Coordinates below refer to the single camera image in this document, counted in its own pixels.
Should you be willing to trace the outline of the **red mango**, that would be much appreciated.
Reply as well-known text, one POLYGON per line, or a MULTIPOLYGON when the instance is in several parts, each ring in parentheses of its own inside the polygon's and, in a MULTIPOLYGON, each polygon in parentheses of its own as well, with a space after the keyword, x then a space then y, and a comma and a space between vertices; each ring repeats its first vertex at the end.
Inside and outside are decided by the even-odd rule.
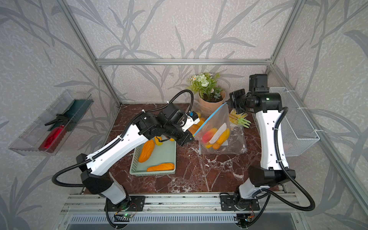
POLYGON ((213 138, 213 136, 216 134, 217 131, 218 131, 217 128, 212 128, 209 131, 207 131, 202 136, 202 142, 205 143, 205 144, 208 143, 213 138))

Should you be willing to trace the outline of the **clear zip-top bag blue zipper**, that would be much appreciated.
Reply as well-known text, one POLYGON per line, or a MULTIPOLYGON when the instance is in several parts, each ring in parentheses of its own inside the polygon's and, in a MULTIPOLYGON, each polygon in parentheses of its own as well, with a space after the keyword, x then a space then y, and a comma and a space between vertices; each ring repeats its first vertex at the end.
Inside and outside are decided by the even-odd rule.
POLYGON ((203 120, 194 133, 194 138, 199 143, 200 154, 224 154, 230 145, 231 135, 228 105, 222 104, 203 120))

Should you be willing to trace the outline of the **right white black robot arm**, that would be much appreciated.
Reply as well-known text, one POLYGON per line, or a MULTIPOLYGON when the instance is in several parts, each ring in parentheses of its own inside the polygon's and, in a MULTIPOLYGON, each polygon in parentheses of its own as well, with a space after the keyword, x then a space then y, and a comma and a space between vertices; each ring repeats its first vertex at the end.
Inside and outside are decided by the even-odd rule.
POLYGON ((281 123, 288 108, 282 105, 280 94, 271 93, 266 88, 254 88, 250 92, 244 89, 230 93, 229 102, 238 114, 252 112, 258 124, 261 138, 261 162, 259 166, 248 169, 246 182, 234 193, 236 208, 246 209, 250 200, 260 198, 260 193, 274 196, 286 205, 301 211, 315 209, 312 196, 296 181, 296 172, 290 169, 283 147, 281 123), (309 201, 308 206, 293 204, 271 190, 276 185, 292 182, 309 201))

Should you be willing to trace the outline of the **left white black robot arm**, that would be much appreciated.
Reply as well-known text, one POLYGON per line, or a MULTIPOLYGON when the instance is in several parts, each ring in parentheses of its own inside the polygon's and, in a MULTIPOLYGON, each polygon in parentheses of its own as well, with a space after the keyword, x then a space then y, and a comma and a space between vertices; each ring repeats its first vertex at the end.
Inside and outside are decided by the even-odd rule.
POLYGON ((92 194, 105 196, 115 205, 120 204, 128 199, 128 195, 109 169, 131 150, 156 136, 163 135, 174 139, 180 146, 192 142, 194 137, 188 129, 199 122, 199 117, 196 112, 188 112, 184 117, 184 122, 179 125, 175 120, 171 121, 165 117, 164 113, 155 116, 148 111, 140 112, 129 121, 121 135, 98 151, 87 155, 84 161, 55 173, 52 182, 61 187, 78 187, 78 184, 60 182, 58 177, 82 167, 85 170, 81 174, 81 187, 87 188, 92 194))

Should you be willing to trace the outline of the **yellow orange mango small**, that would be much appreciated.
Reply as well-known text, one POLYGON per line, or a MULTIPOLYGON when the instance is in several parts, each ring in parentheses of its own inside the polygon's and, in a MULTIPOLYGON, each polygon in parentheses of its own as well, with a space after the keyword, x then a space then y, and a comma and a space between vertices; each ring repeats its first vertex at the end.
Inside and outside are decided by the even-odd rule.
POLYGON ((161 146, 161 145, 163 145, 162 137, 155 137, 155 138, 154 138, 154 141, 155 141, 155 144, 156 144, 157 146, 161 146))

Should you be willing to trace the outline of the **long orange mango front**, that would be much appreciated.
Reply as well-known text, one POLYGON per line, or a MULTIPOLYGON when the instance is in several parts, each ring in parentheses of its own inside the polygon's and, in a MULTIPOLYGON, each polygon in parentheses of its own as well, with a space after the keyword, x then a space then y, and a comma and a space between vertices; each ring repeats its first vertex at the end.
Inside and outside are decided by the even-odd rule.
POLYGON ((158 172, 158 171, 171 171, 175 169, 175 165, 173 163, 162 163, 156 166, 149 167, 147 169, 148 172, 158 172))

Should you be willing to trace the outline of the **stack of clear zip bags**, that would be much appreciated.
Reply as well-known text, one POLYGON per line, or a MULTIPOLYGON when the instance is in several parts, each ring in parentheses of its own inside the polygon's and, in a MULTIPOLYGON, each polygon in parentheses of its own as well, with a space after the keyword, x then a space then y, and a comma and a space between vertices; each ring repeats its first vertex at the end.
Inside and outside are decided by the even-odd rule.
POLYGON ((225 143, 217 150, 213 150, 212 148, 206 149, 199 145, 199 154, 245 154, 248 152, 248 148, 246 145, 246 138, 244 135, 244 128, 243 127, 233 127, 231 128, 231 133, 229 138, 225 141, 225 143))

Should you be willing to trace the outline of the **green perforated plastic basket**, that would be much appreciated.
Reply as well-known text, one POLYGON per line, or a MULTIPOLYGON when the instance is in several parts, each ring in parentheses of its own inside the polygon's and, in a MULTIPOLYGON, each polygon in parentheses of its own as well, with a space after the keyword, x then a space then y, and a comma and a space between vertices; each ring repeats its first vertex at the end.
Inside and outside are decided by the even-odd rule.
POLYGON ((131 167, 129 173, 134 176, 158 176, 175 174, 176 171, 176 142, 166 141, 161 146, 155 145, 151 156, 143 163, 139 162, 139 157, 144 144, 135 148, 131 167), (154 167, 163 163, 172 163, 173 169, 171 170, 157 170, 147 171, 148 168, 154 167))

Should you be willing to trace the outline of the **yellow green garden gloves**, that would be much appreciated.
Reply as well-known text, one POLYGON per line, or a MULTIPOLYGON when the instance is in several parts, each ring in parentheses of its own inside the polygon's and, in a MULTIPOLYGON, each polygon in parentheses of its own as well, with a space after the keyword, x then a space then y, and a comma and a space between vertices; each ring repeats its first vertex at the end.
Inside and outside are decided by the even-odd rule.
POLYGON ((237 126, 249 128, 251 125, 251 121, 246 119, 247 116, 247 113, 238 114, 235 109, 232 109, 229 113, 229 120, 231 123, 237 126))

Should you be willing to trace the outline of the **potted artificial plant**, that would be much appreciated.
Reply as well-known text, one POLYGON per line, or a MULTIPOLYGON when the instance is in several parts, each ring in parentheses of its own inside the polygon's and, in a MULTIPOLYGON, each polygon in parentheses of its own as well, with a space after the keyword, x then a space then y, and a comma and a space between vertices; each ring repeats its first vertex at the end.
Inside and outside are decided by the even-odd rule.
POLYGON ((188 78, 187 89, 199 96, 199 105, 205 114, 211 115, 225 101, 225 91, 218 85, 220 73, 199 73, 188 78))

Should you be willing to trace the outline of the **black pruning shears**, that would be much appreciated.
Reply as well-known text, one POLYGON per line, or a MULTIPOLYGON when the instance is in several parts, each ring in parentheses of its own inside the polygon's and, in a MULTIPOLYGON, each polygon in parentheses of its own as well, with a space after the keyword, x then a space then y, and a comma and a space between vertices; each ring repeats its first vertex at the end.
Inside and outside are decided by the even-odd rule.
POLYGON ((70 118, 63 115, 63 114, 57 114, 56 118, 50 122, 45 123, 45 126, 53 125, 55 123, 60 123, 61 125, 66 125, 70 121, 70 118))

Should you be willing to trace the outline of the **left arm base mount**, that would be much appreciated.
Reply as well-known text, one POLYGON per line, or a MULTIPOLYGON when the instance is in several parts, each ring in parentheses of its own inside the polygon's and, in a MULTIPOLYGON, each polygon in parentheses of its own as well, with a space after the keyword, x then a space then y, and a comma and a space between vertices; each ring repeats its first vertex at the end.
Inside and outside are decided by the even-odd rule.
POLYGON ((107 212, 118 212, 118 211, 128 211, 128 212, 141 212, 145 204, 145 196, 134 195, 130 196, 118 204, 113 204, 109 199, 105 204, 104 211, 107 212))

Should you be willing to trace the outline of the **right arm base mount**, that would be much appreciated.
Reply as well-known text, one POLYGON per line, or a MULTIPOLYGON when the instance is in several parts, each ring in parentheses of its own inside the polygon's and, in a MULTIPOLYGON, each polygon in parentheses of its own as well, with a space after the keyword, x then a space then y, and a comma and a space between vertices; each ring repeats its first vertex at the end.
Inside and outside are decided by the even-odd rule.
POLYGON ((220 193, 222 211, 260 211, 257 199, 243 199, 239 194, 220 193))

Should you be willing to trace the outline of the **red handled brush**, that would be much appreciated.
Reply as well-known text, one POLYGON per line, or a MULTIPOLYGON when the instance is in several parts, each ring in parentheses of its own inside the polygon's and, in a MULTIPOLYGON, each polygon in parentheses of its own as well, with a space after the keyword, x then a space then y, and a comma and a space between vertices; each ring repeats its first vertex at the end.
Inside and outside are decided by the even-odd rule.
POLYGON ((53 153, 57 149, 61 141, 63 140, 66 133, 67 131, 64 125, 54 128, 49 133, 47 138, 42 142, 38 150, 45 151, 47 153, 53 153))

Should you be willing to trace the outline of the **clear plastic wall tray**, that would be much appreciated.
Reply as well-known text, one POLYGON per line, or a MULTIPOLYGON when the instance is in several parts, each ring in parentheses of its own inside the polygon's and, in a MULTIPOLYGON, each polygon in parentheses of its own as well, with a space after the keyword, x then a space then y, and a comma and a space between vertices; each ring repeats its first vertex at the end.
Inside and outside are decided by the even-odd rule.
POLYGON ((65 90, 10 146, 22 156, 54 156, 90 109, 90 93, 65 90))

